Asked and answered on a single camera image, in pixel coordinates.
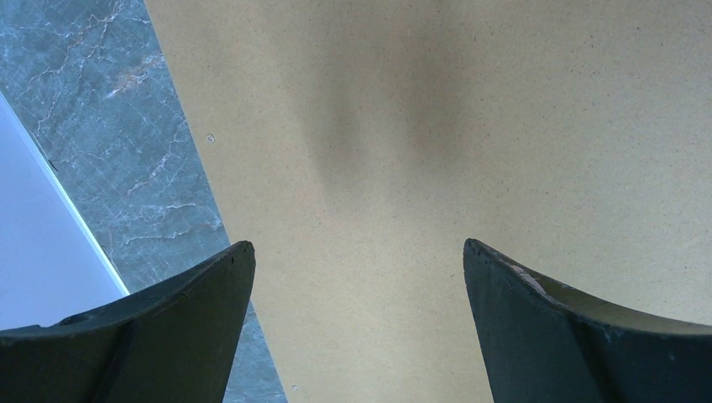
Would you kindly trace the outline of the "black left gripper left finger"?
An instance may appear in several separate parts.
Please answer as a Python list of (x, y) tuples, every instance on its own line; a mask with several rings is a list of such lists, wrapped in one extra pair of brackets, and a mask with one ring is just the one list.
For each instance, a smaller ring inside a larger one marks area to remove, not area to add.
[(222, 401), (255, 268), (240, 241), (55, 325), (2, 331), (2, 401)]

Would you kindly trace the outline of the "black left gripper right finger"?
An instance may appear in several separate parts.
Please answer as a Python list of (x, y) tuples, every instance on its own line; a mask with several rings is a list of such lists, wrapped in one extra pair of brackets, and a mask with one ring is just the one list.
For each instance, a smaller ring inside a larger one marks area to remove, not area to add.
[(602, 300), (476, 239), (463, 273), (495, 401), (710, 401), (710, 326)]

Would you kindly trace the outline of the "brown cardboard backing board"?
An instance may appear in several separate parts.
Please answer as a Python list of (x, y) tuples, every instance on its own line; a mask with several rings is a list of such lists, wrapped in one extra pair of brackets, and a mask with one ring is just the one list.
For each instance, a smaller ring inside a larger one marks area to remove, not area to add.
[(491, 401), (469, 238), (710, 323), (710, 2), (146, 7), (289, 401)]

